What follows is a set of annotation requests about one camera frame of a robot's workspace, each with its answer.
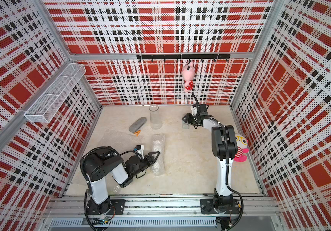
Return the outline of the grey tape dispenser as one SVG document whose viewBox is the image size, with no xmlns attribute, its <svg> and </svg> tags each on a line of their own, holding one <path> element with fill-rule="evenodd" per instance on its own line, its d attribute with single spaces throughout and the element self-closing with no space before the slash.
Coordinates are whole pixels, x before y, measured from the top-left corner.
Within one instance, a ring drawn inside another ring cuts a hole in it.
<svg viewBox="0 0 331 231">
<path fill-rule="evenodd" d="M 186 122 L 184 122 L 184 121 L 182 121 L 182 129 L 189 129 L 189 124 L 188 123 L 186 123 Z"/>
</svg>

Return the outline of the bubble wrap sheet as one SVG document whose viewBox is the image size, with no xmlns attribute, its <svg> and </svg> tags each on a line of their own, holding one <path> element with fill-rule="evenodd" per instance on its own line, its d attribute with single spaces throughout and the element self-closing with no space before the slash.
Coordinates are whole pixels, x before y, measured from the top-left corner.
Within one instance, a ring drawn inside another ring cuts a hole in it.
<svg viewBox="0 0 331 231">
<path fill-rule="evenodd" d="M 136 135 L 131 134 L 129 131 L 122 132 L 109 129 L 101 137 L 92 136 L 84 154 L 100 146 L 111 146 L 121 154 L 125 151 L 132 150 L 137 145 L 144 145 L 145 153 L 151 150 L 149 137 L 144 137 L 141 135 L 137 137 Z M 83 196 L 87 188 L 87 183 L 80 170 L 80 164 L 78 164 L 77 170 L 71 182 L 68 184 L 65 195 Z"/>
<path fill-rule="evenodd" d="M 156 162 L 152 165 L 155 176 L 161 176 L 165 173 L 164 153 L 165 153 L 165 135 L 157 134 L 152 136 L 152 152 L 160 152 Z"/>
</svg>

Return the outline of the clear glass vase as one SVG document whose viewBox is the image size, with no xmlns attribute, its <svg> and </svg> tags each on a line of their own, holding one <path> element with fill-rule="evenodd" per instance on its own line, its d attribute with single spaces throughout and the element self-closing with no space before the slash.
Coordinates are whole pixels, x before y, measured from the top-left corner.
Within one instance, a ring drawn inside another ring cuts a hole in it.
<svg viewBox="0 0 331 231">
<path fill-rule="evenodd" d="M 162 123 L 158 105 L 151 105 L 149 107 L 149 111 L 150 111 L 151 127 L 154 130 L 160 129 L 162 127 L 163 123 Z"/>
</svg>

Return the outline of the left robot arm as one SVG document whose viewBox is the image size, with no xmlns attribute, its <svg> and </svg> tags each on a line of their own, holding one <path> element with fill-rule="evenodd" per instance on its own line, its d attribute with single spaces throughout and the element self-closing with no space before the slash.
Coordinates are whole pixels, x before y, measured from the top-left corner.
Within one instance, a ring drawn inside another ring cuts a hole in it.
<svg viewBox="0 0 331 231">
<path fill-rule="evenodd" d="M 92 149 L 80 161 L 80 171 L 84 176 L 88 189 L 85 192 L 89 200 L 85 200 L 85 214 L 122 215 L 125 200 L 111 200 L 106 178 L 112 176 L 115 182 L 125 188 L 133 179 L 141 178 L 146 170 L 153 166 L 161 152 L 149 152 L 144 155 L 140 146 L 120 154 L 110 146 Z"/>
</svg>

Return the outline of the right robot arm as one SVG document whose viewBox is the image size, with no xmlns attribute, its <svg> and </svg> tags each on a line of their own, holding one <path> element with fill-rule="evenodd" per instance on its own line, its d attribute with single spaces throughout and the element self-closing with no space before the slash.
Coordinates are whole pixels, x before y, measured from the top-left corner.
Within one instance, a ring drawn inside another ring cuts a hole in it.
<svg viewBox="0 0 331 231">
<path fill-rule="evenodd" d="M 225 126 L 209 115 L 208 105 L 193 104 L 191 113 L 183 116 L 182 121 L 194 128 L 203 127 L 211 133 L 212 153 L 217 159 L 217 182 L 212 199 L 202 199 L 202 214 L 242 214 L 243 197 L 232 189 L 232 165 L 238 151 L 233 126 Z"/>
</svg>

